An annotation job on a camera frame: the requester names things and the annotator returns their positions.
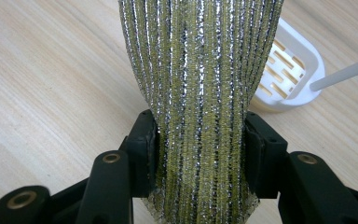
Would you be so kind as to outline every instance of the white plastic part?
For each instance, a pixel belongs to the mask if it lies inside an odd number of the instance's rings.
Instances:
[[[324,62],[318,50],[280,19],[264,74],[251,103],[276,112],[307,104],[321,93],[312,91],[310,83],[324,76]]]
[[[358,76],[358,63],[354,63],[353,65],[346,67],[338,72],[335,72],[332,75],[326,76],[322,79],[310,83],[310,89],[312,91],[319,91],[338,82],[356,76]]]

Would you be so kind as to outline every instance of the wood grain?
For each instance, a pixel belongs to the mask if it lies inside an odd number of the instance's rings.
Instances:
[[[358,1],[286,0],[282,17],[324,59],[358,62]],[[116,1],[0,1],[0,197],[26,185],[56,193],[116,149],[147,105],[127,57]],[[253,110],[358,189],[358,77],[281,114]],[[274,200],[249,223],[281,223]],[[139,200],[135,222],[153,223]]]

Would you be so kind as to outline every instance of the yellow-green ribbed object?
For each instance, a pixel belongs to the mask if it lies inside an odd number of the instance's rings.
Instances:
[[[132,69],[160,133],[161,223],[239,223],[258,204],[244,175],[244,120],[282,0],[119,0]]]

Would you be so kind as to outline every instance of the silver glitter filament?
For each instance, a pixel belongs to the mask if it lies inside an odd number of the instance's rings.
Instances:
[[[239,223],[258,204],[244,120],[282,0],[119,0],[134,75],[158,123],[162,223]]]

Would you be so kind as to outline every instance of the white rod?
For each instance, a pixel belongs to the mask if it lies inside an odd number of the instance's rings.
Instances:
[[[356,76],[358,76],[358,63],[335,72],[330,76],[323,77],[315,82],[310,83],[310,89],[312,91],[319,91],[331,85],[337,84],[338,82]]]

